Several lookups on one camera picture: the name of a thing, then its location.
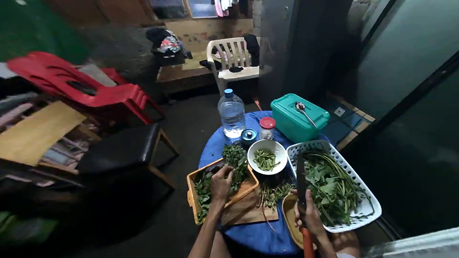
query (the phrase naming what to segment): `small blue container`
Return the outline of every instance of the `small blue container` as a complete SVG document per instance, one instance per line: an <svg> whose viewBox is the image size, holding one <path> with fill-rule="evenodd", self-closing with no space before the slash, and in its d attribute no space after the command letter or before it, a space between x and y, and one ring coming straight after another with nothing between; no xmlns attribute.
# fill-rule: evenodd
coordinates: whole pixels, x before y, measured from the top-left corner
<svg viewBox="0 0 459 258"><path fill-rule="evenodd" d="M254 129L247 128L241 133L241 144L244 146L251 146L257 140L257 132Z"/></svg>

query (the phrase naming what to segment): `orange plastic basket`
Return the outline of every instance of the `orange plastic basket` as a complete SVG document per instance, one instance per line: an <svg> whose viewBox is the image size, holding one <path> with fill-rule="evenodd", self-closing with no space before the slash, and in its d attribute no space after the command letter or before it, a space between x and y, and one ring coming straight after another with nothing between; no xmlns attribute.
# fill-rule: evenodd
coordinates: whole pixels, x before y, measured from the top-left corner
<svg viewBox="0 0 459 258"><path fill-rule="evenodd" d="M188 182L188 204L190 207L193 208L193 216L195 217L195 223L198 223L197 220L197 213L201 211L201 206L198 203L198 194L196 193L195 189L195 182L194 179L199 171L202 170L211 170L212 168L216 166L223 165L223 158L210 163L209 165L202 167L194 172L189 173L186 176L186 181ZM234 194L232 197L230 197L229 202L225 204L225 208L228 207L229 205L238 202L242 197L246 196L247 194L251 193L252 191L255 190L255 188L258 186L259 182L255 175L253 174L252 168L250 165L247 165L247 174L248 178L241 183L239 189L237 190L236 194Z"/></svg>

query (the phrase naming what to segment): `hand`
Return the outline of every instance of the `hand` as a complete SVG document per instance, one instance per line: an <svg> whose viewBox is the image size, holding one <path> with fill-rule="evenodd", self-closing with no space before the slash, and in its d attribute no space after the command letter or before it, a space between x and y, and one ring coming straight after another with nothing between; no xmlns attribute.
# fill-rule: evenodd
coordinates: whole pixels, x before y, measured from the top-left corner
<svg viewBox="0 0 459 258"><path fill-rule="evenodd" d="M233 178L233 169L233 167L224 165L211 178L212 203L217 204L219 208L225 206L226 199L228 198L231 179Z"/></svg>
<svg viewBox="0 0 459 258"><path fill-rule="evenodd" d="M291 192L296 195L298 194L297 190L292 190ZM294 211L295 211L295 226L301 227L302 221L300 220L298 202L295 204ZM305 214L304 221L306 222L306 228L315 237L315 240L320 241L321 239L327 238L327 233L325 232L324 225L322 223L322 220L320 219L319 211L314 205L311 190L309 189L306 190L306 212L303 211L302 213Z"/></svg>

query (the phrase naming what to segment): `white plastic chair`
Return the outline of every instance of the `white plastic chair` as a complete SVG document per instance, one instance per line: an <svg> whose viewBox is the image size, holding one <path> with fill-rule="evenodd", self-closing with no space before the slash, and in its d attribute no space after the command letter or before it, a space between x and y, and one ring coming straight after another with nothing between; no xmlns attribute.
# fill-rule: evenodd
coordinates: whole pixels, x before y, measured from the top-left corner
<svg viewBox="0 0 459 258"><path fill-rule="evenodd" d="M212 48L214 46L220 54L220 59L212 54ZM220 96L223 96L228 82L258 77L260 67L250 66L251 57L252 56L247 50L247 42L244 38L218 39L209 42L207 45L207 62L210 64L212 73L217 81ZM214 60L222 63L221 70L215 68ZM244 69L238 73L232 73L228 70L230 67L244 67Z"/></svg>

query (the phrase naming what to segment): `orange knife handle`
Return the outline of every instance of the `orange knife handle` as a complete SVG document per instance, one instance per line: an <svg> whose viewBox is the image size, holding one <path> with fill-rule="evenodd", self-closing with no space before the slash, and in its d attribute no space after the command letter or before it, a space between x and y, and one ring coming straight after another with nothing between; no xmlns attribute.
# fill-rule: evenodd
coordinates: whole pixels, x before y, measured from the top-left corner
<svg viewBox="0 0 459 258"><path fill-rule="evenodd" d="M303 235L304 258L314 258L313 241L311 240L309 231L302 227L300 228L300 232Z"/></svg>

